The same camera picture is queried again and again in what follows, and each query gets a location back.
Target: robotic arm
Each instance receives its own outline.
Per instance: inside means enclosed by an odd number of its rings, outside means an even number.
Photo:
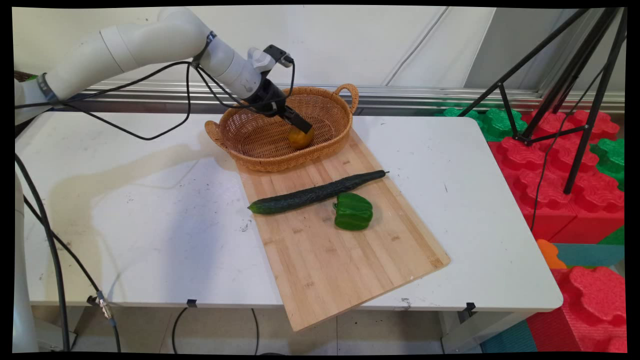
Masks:
[[[15,82],[15,105],[69,99],[113,76],[153,63],[193,58],[218,82],[249,105],[307,133],[311,125],[286,106],[284,93],[267,79],[276,62],[285,67],[293,59],[270,45],[264,51],[252,47],[245,60],[185,7],[163,8],[154,24],[111,26],[88,35],[72,56],[38,81]],[[15,123],[26,121],[50,106],[15,110]]]

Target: white robotic arm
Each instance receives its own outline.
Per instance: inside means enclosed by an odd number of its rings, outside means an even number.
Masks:
[[[276,62],[293,65],[286,52],[273,45],[265,51],[251,48],[245,60],[185,7],[164,8],[153,24],[104,28],[84,37],[64,62],[36,81],[14,81],[14,105],[49,103],[15,109],[15,124],[113,76],[153,63],[189,58],[195,58],[209,75],[257,111],[280,116],[305,133],[310,130],[311,125],[286,106],[284,93],[266,78]],[[15,199],[13,351],[37,351],[24,264],[24,203],[17,174]]]

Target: cucumber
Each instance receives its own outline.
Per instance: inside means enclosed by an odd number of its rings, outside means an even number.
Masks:
[[[277,214],[298,209],[315,202],[329,199],[330,197],[338,196],[340,193],[350,192],[369,181],[385,177],[387,172],[384,170],[366,172],[364,174],[347,176],[325,185],[314,186],[313,188],[284,195],[267,197],[252,202],[248,209],[254,214]]]

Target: red foam block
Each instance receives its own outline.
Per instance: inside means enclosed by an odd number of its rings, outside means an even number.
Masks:
[[[573,125],[572,127],[582,126],[587,123],[588,117],[588,111],[579,110],[569,116],[566,121]],[[591,131],[591,138],[589,138],[589,143],[597,143],[598,140],[602,138],[615,140],[616,135],[618,134],[618,130],[620,130],[620,126],[611,122],[611,116],[602,112],[598,112],[598,115],[596,116],[596,122],[593,124],[593,130]]]
[[[552,142],[553,139],[545,140],[543,142],[534,143],[533,147],[544,153]],[[551,170],[557,174],[562,174],[566,179],[569,175],[569,170],[571,170],[571,166],[573,165],[573,159],[575,158],[575,153],[578,150],[579,144],[579,136],[560,136],[549,152],[549,156],[547,158],[547,170]],[[585,151],[582,157],[582,162],[580,163],[579,172],[596,172],[596,164],[598,163],[598,160],[600,159],[596,154],[591,151]]]
[[[544,154],[535,147],[505,138],[501,142],[490,142],[489,148],[502,171],[509,189],[531,227],[536,189],[540,180],[540,169]],[[575,212],[569,205],[569,195],[562,192],[564,183],[551,171],[545,172],[540,188],[536,223],[533,228],[535,238],[552,238],[575,218]]]
[[[527,319],[538,351],[627,351],[625,280],[611,269],[551,269],[564,302]]]
[[[612,177],[578,174],[572,192],[576,217],[550,242],[596,244],[625,224],[625,194]]]
[[[527,124],[530,123],[537,112],[538,111],[536,110],[530,113],[523,114],[522,120]],[[554,114],[551,111],[548,111],[546,114],[544,114],[544,116],[542,116],[542,119],[536,126],[536,129],[533,131],[532,138],[555,134],[560,128],[560,124],[562,123],[562,120],[564,119],[565,115],[566,115],[565,113],[561,113],[561,112]],[[569,130],[575,127],[575,126],[569,125],[568,122],[569,122],[569,119],[567,119],[567,121],[564,122],[563,130]],[[565,135],[565,136],[576,136],[576,134],[574,133],[574,134]]]

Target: wicker basket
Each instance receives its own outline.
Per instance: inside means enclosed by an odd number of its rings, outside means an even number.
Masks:
[[[343,89],[351,92],[350,108],[339,95]],[[291,126],[280,117],[267,118],[245,109],[229,109],[220,124],[207,121],[204,128],[211,140],[239,164],[252,170],[281,171],[340,149],[349,136],[352,114],[358,106],[358,88],[345,84],[330,92],[301,86],[293,89],[287,105],[314,127],[313,141],[302,150],[289,145]]]

